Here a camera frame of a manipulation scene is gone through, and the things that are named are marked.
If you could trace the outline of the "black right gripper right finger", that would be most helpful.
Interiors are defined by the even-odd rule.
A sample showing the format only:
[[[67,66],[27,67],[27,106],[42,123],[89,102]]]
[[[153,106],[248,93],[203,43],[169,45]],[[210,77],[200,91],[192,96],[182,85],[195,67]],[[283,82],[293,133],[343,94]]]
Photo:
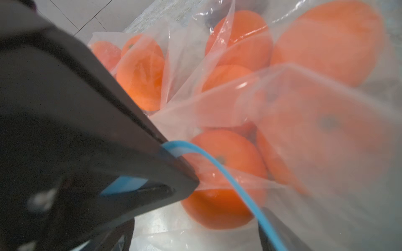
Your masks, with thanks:
[[[312,251],[293,231],[291,231],[274,213],[268,208],[262,208],[262,212],[268,217],[278,237],[289,251]],[[260,223],[258,223],[259,238],[263,251],[276,251],[272,241],[267,237]]]

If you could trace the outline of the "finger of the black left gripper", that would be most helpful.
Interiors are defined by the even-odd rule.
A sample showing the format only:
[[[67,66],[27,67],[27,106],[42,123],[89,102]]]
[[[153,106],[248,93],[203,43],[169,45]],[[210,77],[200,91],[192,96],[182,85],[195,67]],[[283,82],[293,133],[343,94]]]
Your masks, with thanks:
[[[1,250],[71,251],[187,198],[194,170],[89,48],[1,1]]]

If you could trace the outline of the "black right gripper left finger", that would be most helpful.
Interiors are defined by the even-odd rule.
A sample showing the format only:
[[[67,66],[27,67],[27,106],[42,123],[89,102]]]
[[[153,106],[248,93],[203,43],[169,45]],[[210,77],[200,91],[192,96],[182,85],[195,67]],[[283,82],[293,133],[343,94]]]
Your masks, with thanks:
[[[131,246],[135,220],[129,220],[110,232],[101,234],[71,251],[128,251]]]

